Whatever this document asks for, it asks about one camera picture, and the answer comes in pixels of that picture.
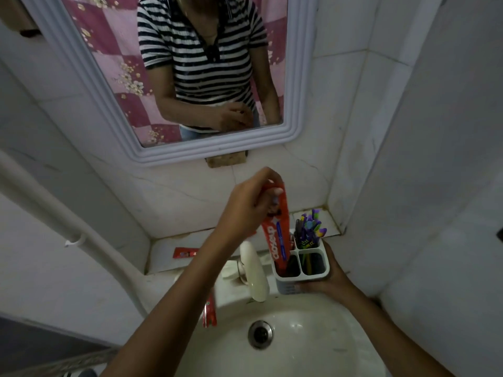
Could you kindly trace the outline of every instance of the pink curtain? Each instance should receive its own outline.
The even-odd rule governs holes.
[[[288,0],[253,0],[269,37],[269,62],[283,109]],[[179,126],[164,120],[149,86],[138,45],[138,0],[63,0],[82,38],[144,147],[180,140]],[[265,122],[259,98],[254,95]]]

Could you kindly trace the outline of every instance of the white faucet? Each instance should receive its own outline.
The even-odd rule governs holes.
[[[249,241],[244,241],[239,247],[239,253],[251,297],[257,302],[265,302],[269,295],[269,283],[255,248]]]

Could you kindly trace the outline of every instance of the wall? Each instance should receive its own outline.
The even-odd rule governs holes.
[[[143,229],[1,60],[0,83],[0,150],[143,271],[150,247]]]
[[[380,1],[328,202],[342,231],[347,227],[441,1]]]
[[[104,268],[64,242],[0,195],[0,310],[123,344],[142,317]]]
[[[503,0],[448,0],[335,251],[377,294],[503,166]]]
[[[395,323],[457,377],[501,375],[503,173],[381,295]]]
[[[378,2],[320,0],[304,131],[291,143],[250,151],[247,163],[234,167],[209,169],[204,160],[138,167],[43,38],[27,40],[0,26],[6,42],[0,57],[142,227],[159,238],[214,227],[235,183],[265,165],[285,179],[291,210],[326,203]],[[79,135],[70,125],[81,127]]]

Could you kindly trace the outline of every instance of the hand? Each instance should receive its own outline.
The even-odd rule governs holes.
[[[244,103],[231,102],[211,109],[210,125],[217,131],[241,131],[253,127],[252,110]]]
[[[348,296],[351,296],[358,289],[337,263],[332,247],[326,241],[323,241],[323,244],[325,245],[326,255],[329,258],[329,276],[324,280],[299,283],[298,285],[302,291],[323,292],[337,302],[343,303]]]
[[[262,191],[268,182],[282,183],[278,173],[270,168],[262,168],[252,178],[237,184],[230,194],[215,232],[240,245],[262,223],[267,210],[274,204],[274,197],[284,192],[281,188]]]

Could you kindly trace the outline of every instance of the white toothbrush holder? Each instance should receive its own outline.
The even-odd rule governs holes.
[[[284,278],[279,276],[276,272],[276,267],[274,261],[272,261],[273,274],[276,278],[276,285],[278,286],[278,291],[282,295],[292,295],[296,293],[302,293],[295,287],[295,284],[302,281],[308,280],[318,280],[323,279],[330,273],[329,258],[326,255],[325,246],[321,238],[319,239],[319,246],[311,249],[299,249],[297,243],[295,247],[290,251],[290,257],[294,256],[297,259],[300,274],[298,276],[293,276],[290,278]],[[319,271],[312,275],[307,275],[304,271],[306,270],[307,260],[303,258],[304,254],[317,254],[316,256],[311,256],[311,267],[313,271]]]

